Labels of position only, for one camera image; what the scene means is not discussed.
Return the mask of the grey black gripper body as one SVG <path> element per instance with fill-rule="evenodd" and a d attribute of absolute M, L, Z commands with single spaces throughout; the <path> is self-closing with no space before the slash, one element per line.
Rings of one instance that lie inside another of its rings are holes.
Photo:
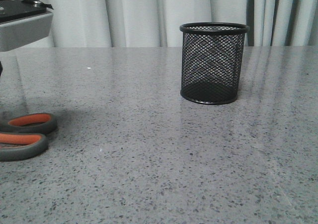
<path fill-rule="evenodd" d="M 7 52 L 47 37 L 53 7 L 40 0 L 0 0 L 0 50 Z"/>

